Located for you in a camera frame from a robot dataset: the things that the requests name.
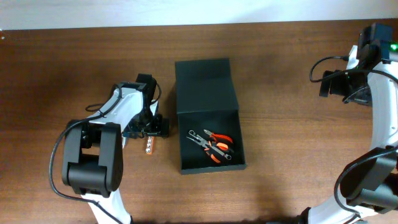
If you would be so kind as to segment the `orange socket bit rail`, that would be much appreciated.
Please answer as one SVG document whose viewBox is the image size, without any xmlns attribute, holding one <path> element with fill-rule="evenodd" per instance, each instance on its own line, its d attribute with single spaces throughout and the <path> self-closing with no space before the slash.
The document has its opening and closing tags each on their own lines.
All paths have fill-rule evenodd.
<svg viewBox="0 0 398 224">
<path fill-rule="evenodd" d="M 154 147 L 154 137 L 149 136 L 147 138 L 147 144 L 146 144 L 146 149 L 145 149 L 146 154 L 151 155 L 153 152 L 153 147 Z"/>
</svg>

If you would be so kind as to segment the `dark green box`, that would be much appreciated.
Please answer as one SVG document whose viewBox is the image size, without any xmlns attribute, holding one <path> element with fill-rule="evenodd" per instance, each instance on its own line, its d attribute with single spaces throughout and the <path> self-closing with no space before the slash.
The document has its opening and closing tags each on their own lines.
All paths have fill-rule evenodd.
<svg viewBox="0 0 398 224">
<path fill-rule="evenodd" d="M 183 175 L 246 168 L 239 105 L 227 58 L 175 63 L 180 172 Z M 231 159 L 193 141 L 194 131 L 211 141 L 206 131 L 232 139 Z"/>
</svg>

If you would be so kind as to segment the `black orange needle-nose pliers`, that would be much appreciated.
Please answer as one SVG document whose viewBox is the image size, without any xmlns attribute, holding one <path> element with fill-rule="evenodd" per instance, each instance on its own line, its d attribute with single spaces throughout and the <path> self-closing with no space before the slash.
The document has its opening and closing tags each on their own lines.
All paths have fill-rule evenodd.
<svg viewBox="0 0 398 224">
<path fill-rule="evenodd" d="M 194 130 L 189 130 L 187 139 L 201 146 L 206 155 L 215 163 L 221 164 L 224 161 L 230 161 L 234 154 L 232 138 L 224 134 L 216 134 L 207 129 L 203 131 L 209 136 L 209 139 L 201 137 Z"/>
</svg>

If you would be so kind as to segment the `small red cutting pliers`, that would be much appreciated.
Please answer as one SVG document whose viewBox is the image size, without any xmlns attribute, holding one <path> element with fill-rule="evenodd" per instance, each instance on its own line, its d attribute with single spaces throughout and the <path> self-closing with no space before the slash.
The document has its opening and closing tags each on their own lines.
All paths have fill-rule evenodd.
<svg viewBox="0 0 398 224">
<path fill-rule="evenodd" d="M 210 139 L 216 141 L 216 142 L 222 142 L 225 144 L 233 144 L 233 139 L 227 135 L 224 134 L 217 134 L 212 131 L 209 131 L 207 129 L 204 129 L 203 132 L 207 135 L 209 135 Z"/>
</svg>

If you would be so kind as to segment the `silver ring wrench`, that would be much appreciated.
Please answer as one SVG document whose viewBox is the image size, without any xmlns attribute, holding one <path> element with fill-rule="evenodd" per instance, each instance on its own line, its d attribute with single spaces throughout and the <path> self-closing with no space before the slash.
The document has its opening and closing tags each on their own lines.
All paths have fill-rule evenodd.
<svg viewBox="0 0 398 224">
<path fill-rule="evenodd" d="M 201 146 L 205 153 L 218 164 L 221 163 L 220 157 L 228 161 L 232 159 L 232 150 L 225 143 L 206 140 L 194 132 L 194 130 L 189 130 L 187 139 Z"/>
</svg>

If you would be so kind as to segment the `yellow black screwdriver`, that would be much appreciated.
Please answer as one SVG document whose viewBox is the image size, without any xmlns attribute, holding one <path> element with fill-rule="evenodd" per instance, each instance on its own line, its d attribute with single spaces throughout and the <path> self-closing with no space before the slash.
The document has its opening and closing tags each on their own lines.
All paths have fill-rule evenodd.
<svg viewBox="0 0 398 224">
<path fill-rule="evenodd" d="M 127 138 L 123 137 L 123 138 L 122 138 L 122 148 L 123 148 L 123 149 L 124 149 L 126 143 L 127 143 Z"/>
</svg>

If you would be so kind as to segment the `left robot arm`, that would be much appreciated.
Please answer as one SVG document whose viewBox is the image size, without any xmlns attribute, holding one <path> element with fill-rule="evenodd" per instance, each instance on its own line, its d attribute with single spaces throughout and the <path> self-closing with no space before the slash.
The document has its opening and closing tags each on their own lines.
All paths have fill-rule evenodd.
<svg viewBox="0 0 398 224">
<path fill-rule="evenodd" d="M 132 223 L 119 186 L 123 149 L 129 138 L 169 135 L 169 120 L 158 112 L 156 79 L 139 74 L 134 82 L 115 84 L 107 102 L 85 119 L 71 120 L 60 135 L 64 140 L 62 182 L 74 200 L 86 202 L 98 223 Z"/>
</svg>

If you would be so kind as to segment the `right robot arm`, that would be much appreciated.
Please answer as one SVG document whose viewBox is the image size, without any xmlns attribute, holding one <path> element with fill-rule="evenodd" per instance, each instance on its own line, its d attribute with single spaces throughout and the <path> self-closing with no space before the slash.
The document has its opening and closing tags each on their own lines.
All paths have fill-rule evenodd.
<svg viewBox="0 0 398 224">
<path fill-rule="evenodd" d="M 306 208 L 294 223 L 362 223 L 397 210 L 397 42 L 392 27 L 365 27 L 341 59 L 348 63 L 346 69 L 324 71 L 319 95 L 370 106 L 371 147 L 346 165 L 327 201 Z"/>
</svg>

